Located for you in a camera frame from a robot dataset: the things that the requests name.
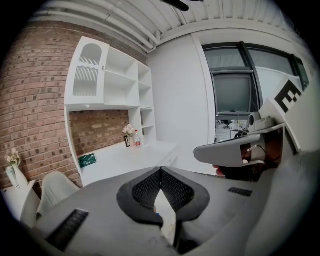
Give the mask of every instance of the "bottle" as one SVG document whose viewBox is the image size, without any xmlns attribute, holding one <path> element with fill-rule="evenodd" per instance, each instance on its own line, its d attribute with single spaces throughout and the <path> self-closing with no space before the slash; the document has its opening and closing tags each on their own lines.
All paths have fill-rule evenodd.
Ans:
<svg viewBox="0 0 320 256">
<path fill-rule="evenodd" d="M 140 143 L 140 138 L 138 135 L 138 130 L 135 130 L 135 134 L 134 134 L 134 145 L 138 148 L 141 147 L 141 143 Z"/>
</svg>

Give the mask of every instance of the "flower vase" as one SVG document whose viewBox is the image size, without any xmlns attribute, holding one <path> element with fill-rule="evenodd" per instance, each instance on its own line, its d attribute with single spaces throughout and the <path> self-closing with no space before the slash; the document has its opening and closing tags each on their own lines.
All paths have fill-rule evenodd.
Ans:
<svg viewBox="0 0 320 256">
<path fill-rule="evenodd" d="M 130 138 L 129 138 L 129 143 L 130 143 L 130 147 L 134 147 L 134 146 L 135 146 L 135 139 L 134 139 L 134 137 L 130 137 Z"/>
<path fill-rule="evenodd" d="M 20 171 L 19 167 L 17 164 L 12 165 L 14 172 L 15 172 L 15 177 L 16 181 L 18 182 L 19 186 L 21 188 L 26 188 L 28 186 L 28 181 L 27 178 L 24 176 L 24 174 Z"/>
<path fill-rule="evenodd" d="M 17 190 L 20 189 L 20 186 L 17 182 L 16 173 L 14 171 L 14 168 L 12 166 L 8 166 L 5 169 L 6 175 L 9 177 L 12 186 Z"/>
</svg>

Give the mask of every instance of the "chair backrest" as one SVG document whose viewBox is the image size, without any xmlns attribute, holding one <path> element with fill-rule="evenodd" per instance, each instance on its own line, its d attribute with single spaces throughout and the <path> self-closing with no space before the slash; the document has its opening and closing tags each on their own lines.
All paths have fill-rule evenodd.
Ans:
<svg viewBox="0 0 320 256">
<path fill-rule="evenodd" d="M 59 171 L 50 172 L 44 177 L 42 183 L 42 195 L 37 217 L 43 216 L 62 200 L 68 198 L 79 188 Z"/>
</svg>

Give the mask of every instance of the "window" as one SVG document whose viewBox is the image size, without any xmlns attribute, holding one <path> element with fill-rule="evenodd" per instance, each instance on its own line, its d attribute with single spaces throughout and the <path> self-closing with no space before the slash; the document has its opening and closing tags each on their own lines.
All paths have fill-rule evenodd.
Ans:
<svg viewBox="0 0 320 256">
<path fill-rule="evenodd" d="M 284 76 L 303 90 L 309 80 L 301 59 L 256 44 L 204 45 L 215 97 L 216 120 L 245 120 L 258 111 Z"/>
</svg>

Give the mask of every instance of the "cabinet door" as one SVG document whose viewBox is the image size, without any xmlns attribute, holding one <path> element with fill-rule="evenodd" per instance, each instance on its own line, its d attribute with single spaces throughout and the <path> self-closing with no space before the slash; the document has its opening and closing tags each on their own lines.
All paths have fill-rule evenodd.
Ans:
<svg viewBox="0 0 320 256">
<path fill-rule="evenodd" d="M 65 105 L 104 103 L 105 67 L 109 45 L 82 37 L 73 54 L 66 79 Z"/>
</svg>

